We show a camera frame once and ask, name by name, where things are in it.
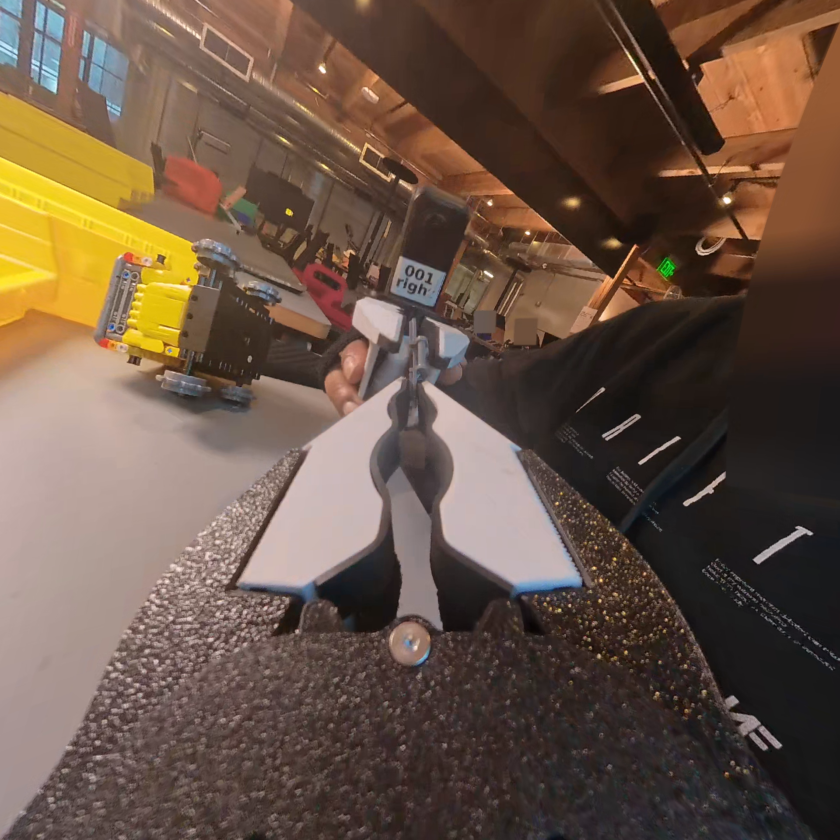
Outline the yellow plastic bin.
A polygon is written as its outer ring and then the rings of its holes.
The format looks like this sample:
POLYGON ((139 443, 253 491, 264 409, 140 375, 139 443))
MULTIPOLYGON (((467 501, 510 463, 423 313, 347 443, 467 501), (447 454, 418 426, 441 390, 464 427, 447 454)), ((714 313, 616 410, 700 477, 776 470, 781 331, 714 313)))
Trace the yellow plastic bin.
POLYGON ((142 205, 154 197, 147 164, 6 93, 1 157, 112 207, 142 205))
POLYGON ((126 253, 163 255, 174 280, 196 281, 187 239, 2 159, 2 326, 37 311, 94 327, 126 253))

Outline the grey table with wood edge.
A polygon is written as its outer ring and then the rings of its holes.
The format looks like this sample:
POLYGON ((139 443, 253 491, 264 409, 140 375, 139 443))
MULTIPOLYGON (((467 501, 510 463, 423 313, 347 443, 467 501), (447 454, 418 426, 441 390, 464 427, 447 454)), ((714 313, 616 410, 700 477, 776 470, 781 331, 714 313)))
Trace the grey table with wood edge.
POLYGON ((268 268, 243 265, 236 271, 235 280, 244 290, 258 293, 270 317, 282 328, 311 340, 328 338, 330 320, 285 260, 279 259, 268 268))

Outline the red beanbag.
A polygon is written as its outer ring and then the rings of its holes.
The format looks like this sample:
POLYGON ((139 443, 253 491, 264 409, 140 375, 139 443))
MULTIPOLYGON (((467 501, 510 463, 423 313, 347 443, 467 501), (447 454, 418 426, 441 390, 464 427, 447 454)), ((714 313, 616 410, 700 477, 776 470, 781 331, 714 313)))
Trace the red beanbag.
POLYGON ((213 216, 223 195, 218 175, 193 160, 170 155, 165 159, 162 191, 198 212, 213 216))

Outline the black stand with disc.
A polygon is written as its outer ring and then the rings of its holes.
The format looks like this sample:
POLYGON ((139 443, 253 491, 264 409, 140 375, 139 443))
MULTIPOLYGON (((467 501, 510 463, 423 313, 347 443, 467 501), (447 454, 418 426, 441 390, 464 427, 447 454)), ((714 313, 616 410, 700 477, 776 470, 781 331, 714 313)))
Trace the black stand with disc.
POLYGON ((381 253, 381 264, 391 267, 394 260, 394 254, 397 247, 401 243, 401 236, 404 224, 405 209, 401 200, 398 199, 401 184, 406 184, 409 196, 413 195, 414 187, 418 184, 418 175, 402 161, 386 157, 384 159, 385 167, 393 175, 392 185, 387 198, 387 213, 391 227, 389 228, 387 236, 383 239, 383 250, 381 253))

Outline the paned window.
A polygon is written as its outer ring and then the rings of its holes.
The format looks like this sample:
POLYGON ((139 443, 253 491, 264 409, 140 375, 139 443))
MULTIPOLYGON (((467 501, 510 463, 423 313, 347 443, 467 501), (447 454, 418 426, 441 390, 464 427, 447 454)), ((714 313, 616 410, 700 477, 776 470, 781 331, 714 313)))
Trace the paned window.
POLYGON ((122 116, 130 62, 105 38, 85 29, 81 41, 79 79, 106 101, 112 122, 122 116))
POLYGON ((20 43, 22 1, 1 1, 1 65, 16 67, 20 43))
POLYGON ((54 95, 58 92, 65 25, 63 6, 35 1, 29 75, 37 85, 54 95))

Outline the black yellow toy brick vehicle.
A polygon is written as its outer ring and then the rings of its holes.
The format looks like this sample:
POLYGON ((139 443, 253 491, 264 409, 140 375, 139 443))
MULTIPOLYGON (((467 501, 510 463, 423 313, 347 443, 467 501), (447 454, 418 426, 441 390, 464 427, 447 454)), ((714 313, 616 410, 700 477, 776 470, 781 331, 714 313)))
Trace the black yellow toy brick vehicle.
POLYGON ((158 364, 163 391, 196 401, 215 396, 237 409, 254 401, 266 364, 280 288, 253 276, 234 251, 212 239, 191 246, 196 277, 163 255, 124 253, 114 262, 93 333, 131 365, 158 364))

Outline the red plastic object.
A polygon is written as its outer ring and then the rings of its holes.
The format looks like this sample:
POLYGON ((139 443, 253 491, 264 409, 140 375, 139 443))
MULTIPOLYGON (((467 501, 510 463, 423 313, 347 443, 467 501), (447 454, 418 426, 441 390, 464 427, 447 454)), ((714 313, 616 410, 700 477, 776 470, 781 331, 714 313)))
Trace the red plastic object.
POLYGON ((332 326, 340 331, 349 331, 354 304, 349 304, 350 309, 345 307, 345 294, 349 291, 346 278, 319 262, 292 271, 332 326))

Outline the wooden post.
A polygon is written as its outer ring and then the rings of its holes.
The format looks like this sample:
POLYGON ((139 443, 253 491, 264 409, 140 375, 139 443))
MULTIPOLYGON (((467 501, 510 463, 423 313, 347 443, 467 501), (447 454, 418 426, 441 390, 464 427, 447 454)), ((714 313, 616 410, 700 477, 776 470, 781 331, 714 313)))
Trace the wooden post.
POLYGON ((641 251, 640 245, 634 245, 615 275, 605 278, 598 289, 592 294, 585 307, 587 323, 591 324, 603 315, 604 310, 613 300, 630 271, 636 266, 641 251))

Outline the person's right hand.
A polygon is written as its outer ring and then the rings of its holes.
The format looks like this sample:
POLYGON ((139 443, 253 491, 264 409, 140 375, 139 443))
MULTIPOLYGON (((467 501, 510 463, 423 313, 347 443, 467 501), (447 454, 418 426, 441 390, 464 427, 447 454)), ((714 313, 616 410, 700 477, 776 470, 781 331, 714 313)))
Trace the person's right hand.
POLYGON ((321 353, 291 341, 273 342, 262 374, 280 381, 323 391, 340 417, 360 406, 361 380, 369 349, 356 329, 342 333, 321 353))

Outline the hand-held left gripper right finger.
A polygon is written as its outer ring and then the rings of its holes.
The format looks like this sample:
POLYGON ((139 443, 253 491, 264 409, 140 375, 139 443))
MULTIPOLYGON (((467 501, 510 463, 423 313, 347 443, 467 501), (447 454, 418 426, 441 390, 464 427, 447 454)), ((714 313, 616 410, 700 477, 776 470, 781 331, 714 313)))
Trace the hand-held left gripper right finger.
POLYGON ((580 589, 585 573, 508 438, 434 385, 417 391, 430 570, 444 630, 471 631, 497 600, 580 589))

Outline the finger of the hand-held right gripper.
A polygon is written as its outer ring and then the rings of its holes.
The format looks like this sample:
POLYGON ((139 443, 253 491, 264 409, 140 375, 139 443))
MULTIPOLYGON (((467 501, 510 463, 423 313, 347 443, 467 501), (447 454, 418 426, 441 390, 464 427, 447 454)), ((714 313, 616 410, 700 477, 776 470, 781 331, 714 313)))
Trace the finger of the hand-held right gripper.
POLYGON ((359 394, 369 398, 403 374, 403 311, 388 301, 365 298, 357 302, 352 324, 367 342, 359 394))
POLYGON ((444 322, 425 318, 420 325, 420 370, 424 382, 437 382, 466 359, 469 336, 444 322))

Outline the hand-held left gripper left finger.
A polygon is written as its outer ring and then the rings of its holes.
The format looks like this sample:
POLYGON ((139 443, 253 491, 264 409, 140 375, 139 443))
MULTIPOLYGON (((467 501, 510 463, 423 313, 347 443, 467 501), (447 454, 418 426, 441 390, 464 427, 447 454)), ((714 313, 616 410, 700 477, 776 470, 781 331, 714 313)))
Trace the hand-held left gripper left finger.
POLYGON ((400 463, 406 384, 394 381, 299 454, 245 552, 233 587, 318 600, 361 632, 396 618, 402 574, 387 483, 400 463))

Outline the light grey desk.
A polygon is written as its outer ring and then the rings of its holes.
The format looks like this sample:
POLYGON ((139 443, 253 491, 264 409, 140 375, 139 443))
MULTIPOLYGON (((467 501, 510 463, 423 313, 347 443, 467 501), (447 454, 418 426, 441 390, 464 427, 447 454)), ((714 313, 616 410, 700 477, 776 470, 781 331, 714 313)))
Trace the light grey desk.
POLYGON ((430 681, 226 590, 328 414, 276 381, 189 407, 82 328, 2 331, 2 838, 515 833, 489 690, 443 688, 475 656, 430 681))

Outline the person's right forearm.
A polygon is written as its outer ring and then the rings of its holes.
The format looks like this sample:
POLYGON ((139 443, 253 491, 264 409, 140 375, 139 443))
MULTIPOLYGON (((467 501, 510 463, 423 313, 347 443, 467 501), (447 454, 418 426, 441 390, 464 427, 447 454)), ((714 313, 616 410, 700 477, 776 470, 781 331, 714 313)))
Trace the person's right forearm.
POLYGON ((472 360, 444 391, 523 448, 587 405, 705 416, 726 405, 746 295, 650 303, 540 350, 472 360))

